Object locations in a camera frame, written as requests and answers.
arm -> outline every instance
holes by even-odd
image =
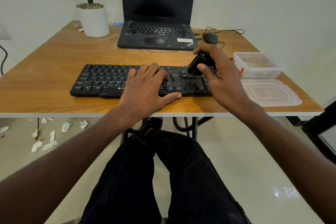
[[[221,50],[200,44],[194,54],[200,49],[216,62],[217,71],[198,65],[216,101],[251,129],[319,217],[325,223],[336,223],[336,166],[247,97],[237,68]]]
[[[0,223],[44,223],[79,178],[120,133],[181,93],[158,96],[168,73],[158,64],[129,71],[119,105],[95,125],[0,182]]]

left hand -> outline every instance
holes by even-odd
[[[138,71],[131,68],[119,107],[129,112],[135,123],[151,116],[182,96],[180,92],[175,92],[159,97],[160,85],[168,79],[168,72],[160,69],[157,63],[150,66],[143,64]]]

potted plant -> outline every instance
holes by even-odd
[[[103,37],[110,33],[105,6],[87,0],[87,3],[76,5],[80,10],[80,20],[87,36]]]

red clip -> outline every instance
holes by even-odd
[[[241,68],[241,71],[240,71],[239,75],[242,75],[242,73],[244,72],[244,69],[245,68],[243,68],[243,67]]]

space bar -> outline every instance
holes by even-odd
[[[102,95],[121,95],[124,92],[125,87],[103,87],[101,91]]]

